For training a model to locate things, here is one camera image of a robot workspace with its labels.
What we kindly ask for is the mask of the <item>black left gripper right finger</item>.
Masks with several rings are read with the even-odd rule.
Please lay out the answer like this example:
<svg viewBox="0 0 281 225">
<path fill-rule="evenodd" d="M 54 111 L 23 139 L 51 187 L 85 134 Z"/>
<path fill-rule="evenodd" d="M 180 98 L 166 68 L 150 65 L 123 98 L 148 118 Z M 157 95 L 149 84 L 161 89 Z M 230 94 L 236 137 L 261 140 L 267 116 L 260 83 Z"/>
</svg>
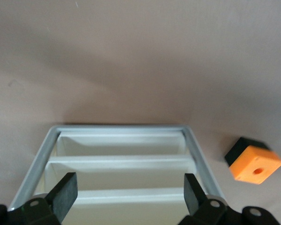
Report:
<svg viewBox="0 0 281 225">
<path fill-rule="evenodd" d="M 233 210 L 221 200 L 208 198 L 192 173 L 184 176 L 184 199 L 189 211 L 180 225 L 278 225 L 266 209 L 247 206 L 242 212 Z"/>
</svg>

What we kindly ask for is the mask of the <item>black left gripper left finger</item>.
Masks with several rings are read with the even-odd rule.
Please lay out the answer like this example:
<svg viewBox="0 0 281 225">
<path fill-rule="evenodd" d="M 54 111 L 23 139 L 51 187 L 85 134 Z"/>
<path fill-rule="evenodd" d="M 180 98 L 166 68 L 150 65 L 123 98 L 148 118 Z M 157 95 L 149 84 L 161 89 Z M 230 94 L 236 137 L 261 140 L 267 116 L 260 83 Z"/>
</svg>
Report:
<svg viewBox="0 0 281 225">
<path fill-rule="evenodd" d="M 68 172 L 47 194 L 8 211 L 0 204 L 0 225 L 60 225 L 78 196 L 77 175 Z"/>
</svg>

